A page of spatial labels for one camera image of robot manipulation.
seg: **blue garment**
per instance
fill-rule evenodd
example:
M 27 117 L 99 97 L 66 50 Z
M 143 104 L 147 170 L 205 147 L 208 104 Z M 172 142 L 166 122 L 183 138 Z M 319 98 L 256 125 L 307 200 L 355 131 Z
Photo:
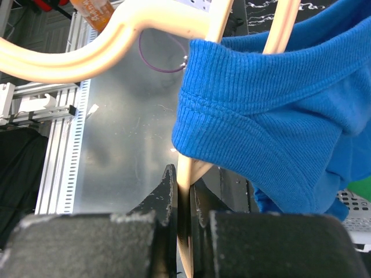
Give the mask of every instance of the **blue garment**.
M 173 144 L 251 180 L 262 212 L 343 220 L 337 191 L 371 175 L 371 1 L 296 24 L 286 53 L 267 37 L 191 41 Z

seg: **clothes hanger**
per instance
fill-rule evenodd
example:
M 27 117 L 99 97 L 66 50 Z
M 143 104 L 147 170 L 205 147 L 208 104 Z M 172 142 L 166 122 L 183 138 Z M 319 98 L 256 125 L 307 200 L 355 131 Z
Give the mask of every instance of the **clothes hanger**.
M 0 38 L 0 71 L 29 81 L 72 83 L 92 78 L 116 64 L 145 28 L 156 28 L 184 38 L 220 42 L 233 0 L 213 0 L 209 13 L 173 0 L 125 0 L 114 12 L 105 30 L 90 44 L 68 53 L 46 54 L 18 47 Z M 285 50 L 300 0 L 279 0 L 264 54 Z M 179 154 L 178 243 L 188 278 L 192 277 L 190 186 L 211 163 Z

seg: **metal table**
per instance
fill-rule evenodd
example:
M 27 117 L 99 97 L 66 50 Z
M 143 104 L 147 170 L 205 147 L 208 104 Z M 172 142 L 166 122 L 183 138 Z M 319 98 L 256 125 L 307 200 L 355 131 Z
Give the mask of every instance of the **metal table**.
M 239 10 L 245 16 L 244 6 Z M 75 14 L 67 51 L 96 36 Z M 145 30 L 142 50 L 159 68 L 183 62 L 179 46 L 158 30 Z M 59 92 L 60 105 L 74 105 L 78 114 L 52 124 L 36 213 L 127 212 L 139 204 L 158 185 L 165 166 L 177 163 L 171 132 L 182 75 L 149 69 L 136 42 L 107 72 L 82 82 L 79 90 Z M 215 167 L 205 181 L 231 208 L 248 211 L 244 178 Z

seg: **orange bottle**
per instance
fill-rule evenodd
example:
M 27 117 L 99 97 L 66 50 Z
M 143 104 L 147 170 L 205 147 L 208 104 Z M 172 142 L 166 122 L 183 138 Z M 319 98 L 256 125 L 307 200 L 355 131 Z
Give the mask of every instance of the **orange bottle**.
M 109 0 L 70 0 L 70 2 L 99 33 L 105 29 L 115 11 Z

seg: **hanger arm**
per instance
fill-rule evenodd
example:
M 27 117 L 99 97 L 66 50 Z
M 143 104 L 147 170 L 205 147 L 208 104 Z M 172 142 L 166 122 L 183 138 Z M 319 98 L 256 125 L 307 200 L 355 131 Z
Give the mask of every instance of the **hanger arm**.
M 34 82 L 79 82 L 115 65 L 145 28 L 203 39 L 209 24 L 208 13 L 174 0 L 125 0 L 98 38 L 72 52 L 38 53 L 1 38 L 0 71 Z

